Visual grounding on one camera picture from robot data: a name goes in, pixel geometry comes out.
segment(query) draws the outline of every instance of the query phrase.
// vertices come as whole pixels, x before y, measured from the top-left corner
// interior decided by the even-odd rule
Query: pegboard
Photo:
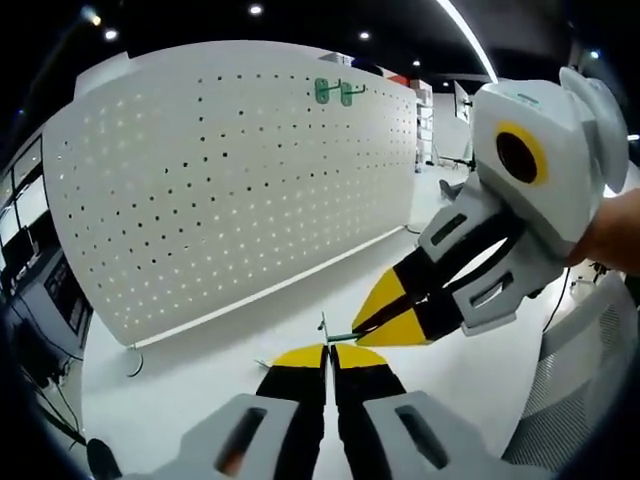
[[[56,229],[85,294],[132,344],[405,224],[416,100],[262,42],[177,47],[43,132]],[[314,81],[367,91],[344,107]]]

